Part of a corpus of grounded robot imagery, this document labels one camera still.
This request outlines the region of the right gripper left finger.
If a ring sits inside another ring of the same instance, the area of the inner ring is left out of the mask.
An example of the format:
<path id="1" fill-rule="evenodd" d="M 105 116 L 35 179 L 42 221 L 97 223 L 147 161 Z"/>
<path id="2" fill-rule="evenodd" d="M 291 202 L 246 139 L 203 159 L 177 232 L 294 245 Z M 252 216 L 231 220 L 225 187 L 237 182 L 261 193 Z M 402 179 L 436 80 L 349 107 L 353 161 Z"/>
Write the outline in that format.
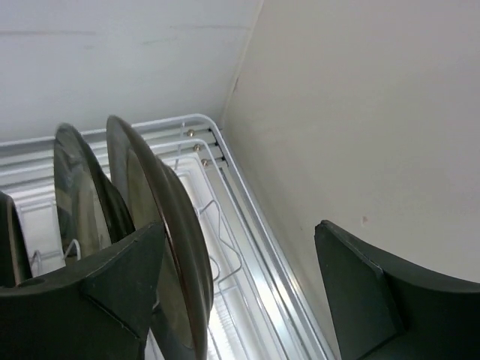
<path id="1" fill-rule="evenodd" d="M 158 222 L 1 289 L 2 359 L 143 359 L 163 253 Z"/>

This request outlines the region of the striped dark rim plate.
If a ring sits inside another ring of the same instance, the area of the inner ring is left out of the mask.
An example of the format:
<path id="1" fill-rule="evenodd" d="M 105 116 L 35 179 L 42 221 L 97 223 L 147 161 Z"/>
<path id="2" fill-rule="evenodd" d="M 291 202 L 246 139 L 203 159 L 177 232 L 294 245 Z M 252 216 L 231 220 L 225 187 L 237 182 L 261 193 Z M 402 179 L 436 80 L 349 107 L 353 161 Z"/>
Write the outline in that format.
<path id="1" fill-rule="evenodd" d="M 56 129 L 53 171 L 61 244 L 68 265 L 135 231 L 121 194 L 71 124 Z"/>

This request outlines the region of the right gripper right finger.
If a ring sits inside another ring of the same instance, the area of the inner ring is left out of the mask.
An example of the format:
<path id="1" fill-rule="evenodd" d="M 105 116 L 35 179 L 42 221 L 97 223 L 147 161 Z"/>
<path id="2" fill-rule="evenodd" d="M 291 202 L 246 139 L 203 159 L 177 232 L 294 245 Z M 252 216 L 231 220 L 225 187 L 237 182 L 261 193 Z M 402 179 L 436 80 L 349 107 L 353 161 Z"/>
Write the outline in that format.
<path id="1" fill-rule="evenodd" d="M 479 284 L 421 267 L 329 220 L 316 254 L 342 359 L 478 359 Z"/>

